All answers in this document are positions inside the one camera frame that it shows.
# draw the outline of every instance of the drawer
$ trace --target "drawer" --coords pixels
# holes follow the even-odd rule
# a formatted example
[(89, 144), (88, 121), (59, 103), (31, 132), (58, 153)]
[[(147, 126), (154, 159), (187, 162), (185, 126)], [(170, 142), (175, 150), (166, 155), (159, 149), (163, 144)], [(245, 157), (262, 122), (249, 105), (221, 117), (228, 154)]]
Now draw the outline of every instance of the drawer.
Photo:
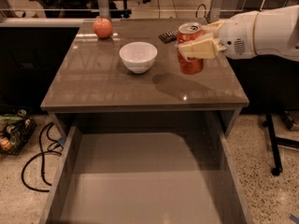
[(217, 114), (76, 117), (40, 223), (250, 223)]

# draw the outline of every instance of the white bowl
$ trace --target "white bowl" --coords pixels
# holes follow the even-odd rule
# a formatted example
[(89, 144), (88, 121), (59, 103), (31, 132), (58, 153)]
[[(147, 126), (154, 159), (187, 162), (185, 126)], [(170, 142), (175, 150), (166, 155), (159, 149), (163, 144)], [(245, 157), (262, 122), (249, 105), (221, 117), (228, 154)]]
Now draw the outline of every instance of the white bowl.
[(154, 62), (158, 50), (147, 42), (132, 42), (123, 46), (120, 56), (123, 64), (134, 73), (144, 73), (149, 70)]

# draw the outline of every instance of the apple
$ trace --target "apple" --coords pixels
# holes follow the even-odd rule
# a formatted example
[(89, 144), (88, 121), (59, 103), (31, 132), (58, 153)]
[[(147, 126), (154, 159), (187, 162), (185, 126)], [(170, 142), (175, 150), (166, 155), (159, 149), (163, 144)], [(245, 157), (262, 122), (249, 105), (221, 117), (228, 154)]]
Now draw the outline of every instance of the apple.
[(99, 38), (108, 38), (112, 35), (112, 23), (106, 18), (98, 18), (93, 23), (93, 31)]

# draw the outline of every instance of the table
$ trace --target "table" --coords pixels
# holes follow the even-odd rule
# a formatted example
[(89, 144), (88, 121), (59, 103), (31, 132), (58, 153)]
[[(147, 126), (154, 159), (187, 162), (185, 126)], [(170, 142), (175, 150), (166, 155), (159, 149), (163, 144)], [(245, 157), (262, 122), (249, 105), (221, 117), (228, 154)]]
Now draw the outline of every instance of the table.
[[(222, 53), (201, 73), (180, 73), (176, 43), (158, 35), (184, 22), (113, 21), (103, 40), (93, 20), (82, 23), (41, 105), (66, 142), (40, 223), (252, 223), (225, 138), (249, 100)], [(121, 63), (133, 41), (158, 49), (147, 73)]]

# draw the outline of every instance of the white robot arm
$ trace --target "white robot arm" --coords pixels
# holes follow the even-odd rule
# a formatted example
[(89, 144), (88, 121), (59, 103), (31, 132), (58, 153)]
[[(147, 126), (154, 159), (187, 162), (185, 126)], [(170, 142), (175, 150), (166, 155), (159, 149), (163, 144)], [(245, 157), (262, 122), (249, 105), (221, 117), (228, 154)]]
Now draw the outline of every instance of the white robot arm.
[[(283, 7), (266, 11), (251, 11), (234, 15), (226, 21), (217, 21), (203, 26), (206, 33), (213, 33), (218, 44), (214, 46), (214, 56), (218, 51), (231, 59), (250, 59), (257, 55), (277, 55), (282, 58), (299, 61), (299, 6)], [(206, 57), (201, 49), (205, 39), (189, 44), (196, 58)], [(178, 46), (184, 53), (184, 43)]]

